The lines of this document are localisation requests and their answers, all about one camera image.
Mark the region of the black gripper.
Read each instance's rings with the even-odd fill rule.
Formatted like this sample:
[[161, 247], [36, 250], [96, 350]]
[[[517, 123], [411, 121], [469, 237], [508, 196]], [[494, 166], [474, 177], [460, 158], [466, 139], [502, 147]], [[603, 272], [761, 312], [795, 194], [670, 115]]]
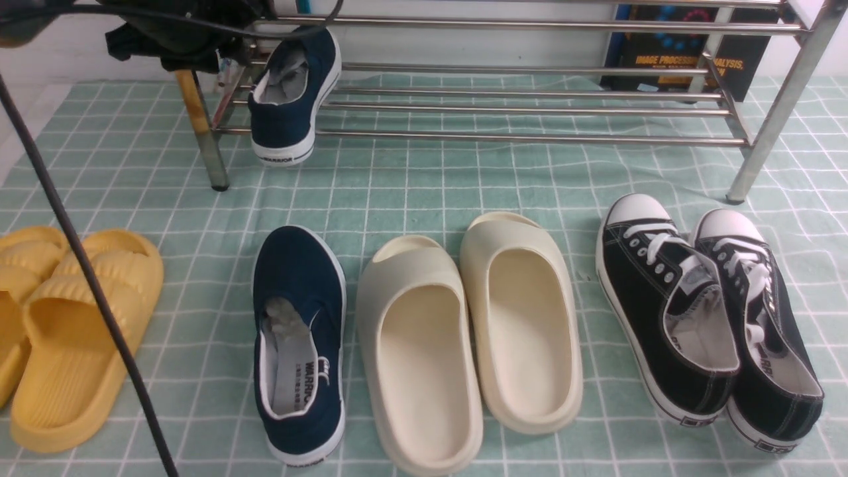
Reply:
[[[106, 6], [130, 7], [245, 29], [274, 12], [272, 1], [103, 1]], [[220, 59], [248, 63], [242, 37], [164, 19], [124, 16], [124, 25], [105, 35], [108, 53], [119, 61], [133, 57], [158, 58], [167, 72], [196, 70], [220, 73]]]

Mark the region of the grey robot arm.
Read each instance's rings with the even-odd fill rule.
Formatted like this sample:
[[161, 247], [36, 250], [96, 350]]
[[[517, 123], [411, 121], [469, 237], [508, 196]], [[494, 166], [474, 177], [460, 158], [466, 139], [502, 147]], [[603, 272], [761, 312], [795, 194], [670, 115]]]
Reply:
[[[73, 1], [3, 1], [2, 46], [16, 48], [31, 42], [57, 18], [49, 9], [64, 9]], [[157, 13], [158, 17], [122, 15], [124, 23], [105, 33], [108, 54], [118, 61], [158, 58], [167, 72], [195, 70], [220, 72], [219, 55], [244, 60], [244, 40], [222, 32], [162, 19], [176, 15], [226, 27], [245, 29], [257, 19], [275, 13], [272, 1], [97, 1], [97, 6], [130, 8]]]

